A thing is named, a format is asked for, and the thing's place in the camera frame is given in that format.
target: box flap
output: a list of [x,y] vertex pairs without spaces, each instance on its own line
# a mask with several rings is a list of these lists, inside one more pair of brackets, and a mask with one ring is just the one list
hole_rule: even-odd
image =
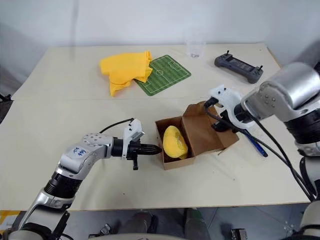
[[[208,151],[223,150],[239,140],[231,130],[216,132],[211,125],[216,122],[205,112],[204,101],[191,104],[182,116],[182,124],[194,156]],[[210,112],[218,115],[211,107]]]

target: white table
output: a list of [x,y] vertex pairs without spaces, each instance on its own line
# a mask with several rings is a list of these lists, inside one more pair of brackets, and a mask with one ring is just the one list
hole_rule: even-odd
[[[25,210],[50,179],[65,148],[86,133],[98,132],[114,122],[136,117],[146,135],[142,142],[156,144],[155,121],[181,115],[189,104],[208,99],[219,84],[244,94],[255,85],[212,66],[215,57],[230,49],[235,57],[264,65],[263,80],[279,66],[266,46],[258,44],[208,45],[206,55],[192,59],[183,46],[113,46],[51,48],[26,83],[13,96],[8,115],[0,125],[0,209]],[[148,97],[136,84],[109,96],[109,84],[100,76],[98,62],[125,51],[151,50],[153,57],[170,54],[192,76]],[[285,126],[271,117],[264,124],[283,145],[294,167],[300,156]],[[123,126],[108,134],[121,137]],[[253,134],[271,141],[259,129]],[[203,154],[195,164],[164,171],[159,156],[140,156],[139,170],[132,161],[100,160],[80,186],[73,210],[219,207],[307,202],[289,169],[272,153],[261,157],[249,141],[227,151]]]

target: gray floor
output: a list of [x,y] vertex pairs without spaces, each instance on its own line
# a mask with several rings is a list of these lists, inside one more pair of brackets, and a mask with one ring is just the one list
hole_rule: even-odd
[[[198,208],[208,226],[212,240],[230,240],[232,228],[244,228],[248,240],[280,240],[298,229],[308,204],[273,206]],[[151,209],[157,215],[159,234],[184,237],[182,208]],[[108,223],[114,228],[123,225],[139,210],[73,211],[65,233],[75,240],[86,240]]]

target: white wall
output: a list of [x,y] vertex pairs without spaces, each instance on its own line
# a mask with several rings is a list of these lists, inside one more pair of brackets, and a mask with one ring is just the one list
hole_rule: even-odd
[[189,24],[209,43],[266,42],[286,64],[319,38],[319,9],[317,0],[0,0],[0,65],[23,83],[48,46],[179,44]]

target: clear plastic cup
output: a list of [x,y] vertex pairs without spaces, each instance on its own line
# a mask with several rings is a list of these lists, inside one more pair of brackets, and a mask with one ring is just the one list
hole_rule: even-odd
[[199,27],[188,27],[185,32],[186,54],[199,58],[204,53],[206,45],[205,33]]

